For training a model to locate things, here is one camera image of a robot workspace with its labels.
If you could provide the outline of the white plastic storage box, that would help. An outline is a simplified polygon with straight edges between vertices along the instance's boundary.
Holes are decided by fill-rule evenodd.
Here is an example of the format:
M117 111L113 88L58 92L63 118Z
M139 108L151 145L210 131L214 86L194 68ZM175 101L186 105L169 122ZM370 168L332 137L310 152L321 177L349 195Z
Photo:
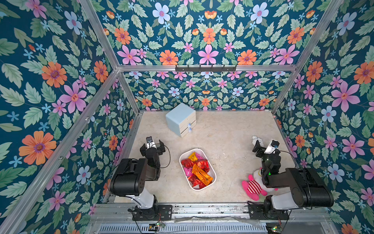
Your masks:
M215 183L217 175L203 150L195 148L183 153L179 163L192 190L201 191Z

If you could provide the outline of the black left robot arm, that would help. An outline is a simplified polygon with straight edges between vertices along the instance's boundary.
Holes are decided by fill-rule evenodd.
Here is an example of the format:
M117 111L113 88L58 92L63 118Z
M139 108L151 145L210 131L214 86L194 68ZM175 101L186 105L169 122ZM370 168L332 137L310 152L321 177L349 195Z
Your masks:
M111 194L128 198L139 210L158 210L157 198L145 188L145 182L158 181L161 174L160 156L166 151L162 141L155 143L152 137L140 147L142 158L122 159L109 183Z

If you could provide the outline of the yellow foil tea bag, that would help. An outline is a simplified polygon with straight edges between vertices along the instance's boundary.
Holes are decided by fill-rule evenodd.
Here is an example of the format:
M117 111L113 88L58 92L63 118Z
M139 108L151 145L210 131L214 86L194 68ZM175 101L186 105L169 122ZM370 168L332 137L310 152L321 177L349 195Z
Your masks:
M197 154L196 152L193 152L190 156L189 156L189 159L192 161L192 162L195 162L195 161L198 161L200 158L199 158L199 154Z

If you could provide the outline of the pale blue mini drawer cabinet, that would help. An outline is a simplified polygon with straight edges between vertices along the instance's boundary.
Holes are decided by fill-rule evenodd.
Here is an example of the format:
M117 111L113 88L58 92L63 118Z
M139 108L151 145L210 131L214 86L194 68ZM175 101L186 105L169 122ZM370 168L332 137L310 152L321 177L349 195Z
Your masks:
M168 128L179 137L184 137L196 126L196 111L180 103L166 114Z

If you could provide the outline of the aluminium cage frame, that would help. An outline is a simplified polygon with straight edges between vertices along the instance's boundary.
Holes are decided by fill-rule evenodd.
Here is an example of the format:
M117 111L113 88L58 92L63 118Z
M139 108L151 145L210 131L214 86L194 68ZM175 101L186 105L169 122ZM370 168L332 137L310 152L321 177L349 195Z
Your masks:
M259 107L214 80L295 71L340 4L1 1L1 233L83 233L140 110Z

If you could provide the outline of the pink white plush owl toy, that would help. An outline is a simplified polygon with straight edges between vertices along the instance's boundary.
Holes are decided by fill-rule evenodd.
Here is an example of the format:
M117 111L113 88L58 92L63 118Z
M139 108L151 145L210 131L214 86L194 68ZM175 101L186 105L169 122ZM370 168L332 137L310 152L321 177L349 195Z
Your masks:
M259 201L260 195L266 197L270 192L278 191L278 188L267 188L262 181L262 168L248 176L248 180L242 181L242 188L253 201Z

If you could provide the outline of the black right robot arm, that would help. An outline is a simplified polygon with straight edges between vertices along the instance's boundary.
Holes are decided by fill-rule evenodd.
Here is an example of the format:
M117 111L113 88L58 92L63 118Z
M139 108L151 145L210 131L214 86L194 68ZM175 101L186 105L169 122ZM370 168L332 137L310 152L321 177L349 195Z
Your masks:
M252 152L261 159L262 167L257 178L252 175L248 179L261 180L258 188L259 194L266 197L265 211L333 206L334 197L331 191L314 169L285 168L285 171L280 173L280 143L272 140L264 147L263 141L257 136L252 137L252 143Z

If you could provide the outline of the black hook rail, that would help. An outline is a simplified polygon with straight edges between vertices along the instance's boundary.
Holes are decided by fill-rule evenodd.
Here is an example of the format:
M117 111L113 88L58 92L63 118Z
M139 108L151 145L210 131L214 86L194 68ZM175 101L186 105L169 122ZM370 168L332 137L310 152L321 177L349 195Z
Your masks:
M237 66L229 65L181 65L175 66L175 72L213 72L213 73L222 73L222 72L234 72L237 70Z

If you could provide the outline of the small white plush toy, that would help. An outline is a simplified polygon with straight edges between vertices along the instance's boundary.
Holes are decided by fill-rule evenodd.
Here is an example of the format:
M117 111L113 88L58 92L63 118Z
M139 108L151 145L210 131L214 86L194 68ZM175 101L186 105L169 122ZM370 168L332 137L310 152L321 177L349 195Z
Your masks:
M256 135L253 135L252 136L252 144L254 145L254 146L256 146L256 143L259 143L259 145L261 146L261 147L264 147L264 142L263 142L263 140L260 138L260 137L257 137Z

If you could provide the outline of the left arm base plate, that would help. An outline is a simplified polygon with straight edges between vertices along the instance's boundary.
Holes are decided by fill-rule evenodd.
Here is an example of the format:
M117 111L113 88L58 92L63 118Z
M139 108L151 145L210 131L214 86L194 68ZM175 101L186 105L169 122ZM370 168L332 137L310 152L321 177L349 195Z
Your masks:
M169 221L172 217L172 205L154 205L149 209L129 208L134 221Z

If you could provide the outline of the magenta foil tea bag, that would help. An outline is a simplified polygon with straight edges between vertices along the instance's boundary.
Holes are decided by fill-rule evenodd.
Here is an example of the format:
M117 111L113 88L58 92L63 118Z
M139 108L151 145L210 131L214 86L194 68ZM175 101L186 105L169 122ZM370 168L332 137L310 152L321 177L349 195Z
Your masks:
M184 170L185 175L186 175L187 178L189 178L190 176L193 175L192 168L186 168L186 167L184 167L183 170Z

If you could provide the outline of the orange foil tea bag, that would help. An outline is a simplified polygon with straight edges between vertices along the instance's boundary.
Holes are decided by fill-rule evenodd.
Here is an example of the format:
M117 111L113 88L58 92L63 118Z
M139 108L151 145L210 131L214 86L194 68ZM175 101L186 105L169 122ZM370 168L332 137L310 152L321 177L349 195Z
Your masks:
M210 185L213 182L213 177L197 167L196 164L192 168L192 173L196 175L206 186Z

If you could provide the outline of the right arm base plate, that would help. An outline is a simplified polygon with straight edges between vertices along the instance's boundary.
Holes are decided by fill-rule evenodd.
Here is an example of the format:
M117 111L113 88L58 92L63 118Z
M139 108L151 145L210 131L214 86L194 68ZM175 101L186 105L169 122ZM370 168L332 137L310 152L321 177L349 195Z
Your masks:
M287 220L289 214L287 210L276 210L269 204L257 204L248 202L248 212L250 219L255 220Z

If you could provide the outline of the red foil tea bag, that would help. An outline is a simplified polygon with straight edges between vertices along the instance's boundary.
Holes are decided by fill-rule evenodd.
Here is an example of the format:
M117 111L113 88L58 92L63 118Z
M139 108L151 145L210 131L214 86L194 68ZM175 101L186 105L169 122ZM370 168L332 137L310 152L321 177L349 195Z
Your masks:
M185 168L192 168L195 165L195 163L192 160L190 160L190 159L182 160L181 164Z
M197 165L197 167L202 169L204 172L208 173L210 171L208 160L197 160L194 163Z
M189 176L188 180L193 188L202 189L206 187L206 185L196 175Z

